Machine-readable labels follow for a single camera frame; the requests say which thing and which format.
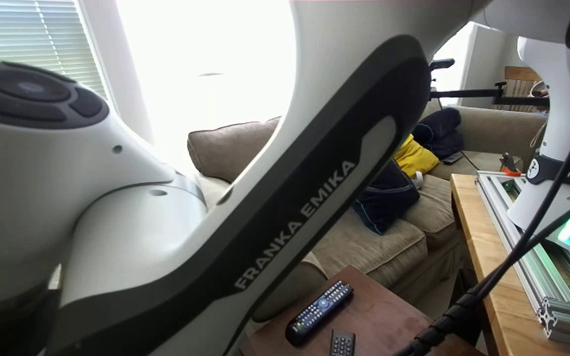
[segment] remote control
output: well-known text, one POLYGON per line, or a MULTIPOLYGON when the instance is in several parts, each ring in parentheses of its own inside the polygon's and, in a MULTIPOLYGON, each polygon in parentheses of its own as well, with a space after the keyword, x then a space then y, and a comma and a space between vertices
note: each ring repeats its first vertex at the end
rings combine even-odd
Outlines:
POLYGON ((305 340, 351 299, 353 287, 337 281, 287 325, 285 338, 293 346, 305 344, 305 340))
POLYGON ((356 334, 331 330, 329 356, 355 356, 356 354, 356 334))

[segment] couch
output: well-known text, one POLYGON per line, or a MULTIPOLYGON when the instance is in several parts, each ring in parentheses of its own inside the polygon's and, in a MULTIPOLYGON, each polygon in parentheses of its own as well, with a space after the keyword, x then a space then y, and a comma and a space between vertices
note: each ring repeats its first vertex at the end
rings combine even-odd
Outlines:
MULTIPOLYGON (((533 158, 531 143, 541 133, 545 117, 471 107, 457 107, 457 111, 461 113, 457 131, 465 141, 463 158, 451 166, 440 162, 428 172, 418 204, 382 236, 370 232, 355 210, 347 210, 271 293, 256 313, 256 321, 269 319, 347 265, 368 273, 408 303, 418 301, 459 269, 461 230, 451 210, 450 174, 499 170, 503 152, 521 156, 527 164, 533 158)), ((208 208, 261 150, 277 123, 279 119, 248 121, 188 135, 188 152, 208 208)))

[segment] franka emika logo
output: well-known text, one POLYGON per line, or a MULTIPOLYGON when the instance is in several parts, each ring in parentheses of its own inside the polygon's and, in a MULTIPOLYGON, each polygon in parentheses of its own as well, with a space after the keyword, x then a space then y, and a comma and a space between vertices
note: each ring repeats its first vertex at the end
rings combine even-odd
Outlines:
POLYGON ((309 218, 339 190, 339 186, 356 168, 355 162, 343 160, 339 168, 323 180, 317 194, 305 200, 299 210, 299 220, 289 220, 285 228, 271 239, 271 243, 256 257, 242 277, 234 283, 238 289, 246 291, 252 281, 256 281, 261 271, 283 251, 283 247, 297 236, 297 232, 309 222, 309 218))

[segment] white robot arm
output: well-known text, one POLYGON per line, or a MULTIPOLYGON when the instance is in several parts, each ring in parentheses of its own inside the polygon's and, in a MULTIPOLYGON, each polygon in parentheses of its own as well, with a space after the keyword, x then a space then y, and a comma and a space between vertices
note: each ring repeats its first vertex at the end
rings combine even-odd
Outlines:
POLYGON ((66 261, 48 354, 234 352, 250 313, 420 117, 428 59, 485 6, 291 4, 291 107, 208 216, 93 93, 0 63, 0 326, 66 261))

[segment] wooden table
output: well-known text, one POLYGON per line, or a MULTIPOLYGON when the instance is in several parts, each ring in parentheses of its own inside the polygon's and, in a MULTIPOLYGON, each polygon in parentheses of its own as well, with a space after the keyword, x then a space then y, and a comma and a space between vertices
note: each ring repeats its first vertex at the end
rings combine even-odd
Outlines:
MULTIPOLYGON (((430 325, 426 315, 353 267, 333 277, 325 289, 299 301, 295 307, 287 309, 275 321, 252 334, 242 344, 244 356, 327 356, 333 328, 356 334, 358 356, 390 356, 430 325), (285 325, 337 279, 355 287, 355 299, 303 348, 291 346, 285 340, 285 325)), ((434 348, 432 354, 477 356, 481 352, 451 334, 442 346, 434 348)))
MULTIPOLYGON (((485 200, 481 198, 477 178, 453 174, 451 184, 469 259, 475 277, 483 279, 507 257, 507 249, 487 212, 485 200)), ((483 305, 487 315, 485 342, 491 348, 489 354, 570 354, 568 344, 545 338, 543 326, 533 313, 517 271, 507 271, 483 305)))

